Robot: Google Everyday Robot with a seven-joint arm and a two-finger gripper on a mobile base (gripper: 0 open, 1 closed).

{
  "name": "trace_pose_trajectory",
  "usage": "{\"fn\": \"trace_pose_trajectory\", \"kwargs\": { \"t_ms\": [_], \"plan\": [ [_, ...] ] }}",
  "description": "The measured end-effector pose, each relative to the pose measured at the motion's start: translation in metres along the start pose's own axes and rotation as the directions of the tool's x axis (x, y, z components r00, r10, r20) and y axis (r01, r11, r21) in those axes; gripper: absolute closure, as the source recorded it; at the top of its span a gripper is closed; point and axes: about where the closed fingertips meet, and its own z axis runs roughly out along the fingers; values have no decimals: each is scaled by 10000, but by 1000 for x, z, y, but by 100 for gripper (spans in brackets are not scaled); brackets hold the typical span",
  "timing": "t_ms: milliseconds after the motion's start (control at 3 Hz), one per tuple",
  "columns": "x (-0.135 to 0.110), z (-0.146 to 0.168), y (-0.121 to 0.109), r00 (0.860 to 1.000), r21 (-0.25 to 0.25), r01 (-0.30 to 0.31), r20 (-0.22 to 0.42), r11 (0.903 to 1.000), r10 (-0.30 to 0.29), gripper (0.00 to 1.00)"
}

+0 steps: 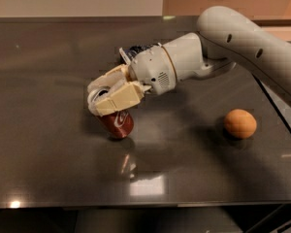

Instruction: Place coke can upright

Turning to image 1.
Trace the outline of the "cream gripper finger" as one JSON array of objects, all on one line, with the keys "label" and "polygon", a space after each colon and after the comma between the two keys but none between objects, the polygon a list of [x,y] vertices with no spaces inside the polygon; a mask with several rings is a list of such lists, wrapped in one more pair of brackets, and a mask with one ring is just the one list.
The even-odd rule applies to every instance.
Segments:
[{"label": "cream gripper finger", "polygon": [[88,109],[95,116],[103,117],[138,105],[151,90],[150,85],[138,81],[118,82],[111,89],[98,96],[94,91],[87,98]]},{"label": "cream gripper finger", "polygon": [[102,95],[101,99],[128,99],[131,95],[131,78],[129,67],[125,64],[118,65],[92,81],[87,87],[89,93],[99,87],[107,87],[108,93]]}]

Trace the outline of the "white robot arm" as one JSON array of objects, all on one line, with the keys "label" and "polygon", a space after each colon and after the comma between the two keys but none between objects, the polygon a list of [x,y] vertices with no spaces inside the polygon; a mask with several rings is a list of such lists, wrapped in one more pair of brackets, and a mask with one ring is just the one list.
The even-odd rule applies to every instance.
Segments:
[{"label": "white robot arm", "polygon": [[195,33],[154,45],[87,87],[88,109],[98,117],[138,105],[187,79],[204,80],[239,64],[291,106],[291,44],[226,7],[210,7]]}]

